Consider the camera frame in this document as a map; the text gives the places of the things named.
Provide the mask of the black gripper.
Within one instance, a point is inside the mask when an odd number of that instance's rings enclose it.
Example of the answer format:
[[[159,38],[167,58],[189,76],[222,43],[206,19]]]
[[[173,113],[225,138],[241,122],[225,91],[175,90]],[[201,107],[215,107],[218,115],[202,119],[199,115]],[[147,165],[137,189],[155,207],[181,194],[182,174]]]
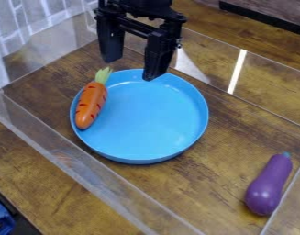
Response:
[[[181,46],[182,27],[187,22],[187,17],[173,9],[173,0],[99,0],[95,14],[103,61],[111,63],[123,57],[125,36],[130,32],[147,39],[143,79],[159,78]],[[139,22],[138,17],[162,19],[163,24],[155,28]]]

